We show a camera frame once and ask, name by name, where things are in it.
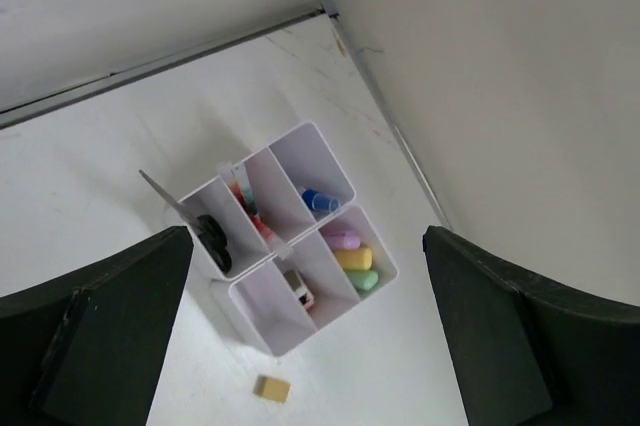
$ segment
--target desk organizer compartment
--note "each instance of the desk organizer compartment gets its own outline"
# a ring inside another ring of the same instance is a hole
[[[189,228],[194,243],[193,261],[205,277],[233,280],[265,261],[270,255],[267,244],[222,179],[213,179],[181,202],[196,216],[213,216],[227,236],[227,251],[231,255],[233,266],[224,274]]]
[[[283,241],[291,241],[313,227],[315,218],[270,149],[245,162],[260,218]]]
[[[378,284],[360,294],[338,264],[320,231],[356,231],[373,250]],[[244,340],[273,356],[292,350],[314,333],[377,294],[398,275],[389,254],[364,211],[352,206],[332,220],[290,243],[293,254],[286,260],[273,258],[232,283],[214,281],[211,293]],[[284,273],[295,269],[315,296],[305,310]]]
[[[325,327],[360,302],[356,290],[337,263],[331,250],[314,232],[293,246],[293,255],[275,260],[282,273],[296,269],[315,296],[307,311],[318,329]]]
[[[271,151],[296,187],[315,189],[342,205],[355,198],[353,186],[312,123],[304,123],[284,135],[271,145]],[[326,216],[315,213],[319,221]]]
[[[273,356],[283,355],[316,332],[271,261],[234,283],[214,281],[211,292],[244,340]]]
[[[359,292],[362,299],[375,294],[376,291],[385,287],[398,276],[398,268],[395,266],[394,261],[382,244],[380,236],[362,209],[351,207],[320,228],[322,234],[341,231],[354,231],[360,236],[362,246],[368,246],[373,251],[373,265],[371,269],[378,272],[379,280],[370,291],[366,293]]]
[[[297,186],[339,199],[342,207],[331,217],[355,197],[351,183],[312,123],[301,124],[237,165],[240,164],[246,169],[262,221],[286,243],[317,228],[318,221],[327,217],[309,210]],[[233,265],[225,274],[192,231],[193,262],[207,278],[233,281],[275,256],[220,176],[197,188],[181,203],[194,214],[211,214],[229,241]]]

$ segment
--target purple highlighter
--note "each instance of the purple highlighter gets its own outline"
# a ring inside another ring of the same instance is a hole
[[[362,244],[360,236],[355,231],[338,231],[335,233],[323,233],[324,240],[331,250],[358,249]]]

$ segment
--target blue cap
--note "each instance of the blue cap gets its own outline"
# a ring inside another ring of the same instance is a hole
[[[311,211],[317,213],[333,213],[340,209],[340,201],[338,199],[327,196],[315,189],[307,189],[302,193],[302,199]]]

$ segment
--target white floor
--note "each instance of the white floor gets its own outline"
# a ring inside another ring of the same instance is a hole
[[[303,120],[399,279],[276,360],[240,342],[192,268],[148,424],[466,424],[421,250],[436,216],[325,16],[1,131],[0,295],[166,226],[138,169],[181,196]],[[252,394],[258,374],[291,382],[286,404]]]

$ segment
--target black scissors handle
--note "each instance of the black scissors handle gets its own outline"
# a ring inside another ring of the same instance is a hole
[[[227,251],[227,235],[218,224],[218,222],[210,214],[198,216],[201,232],[198,239],[216,262],[220,271],[228,273],[231,270],[233,262]]]

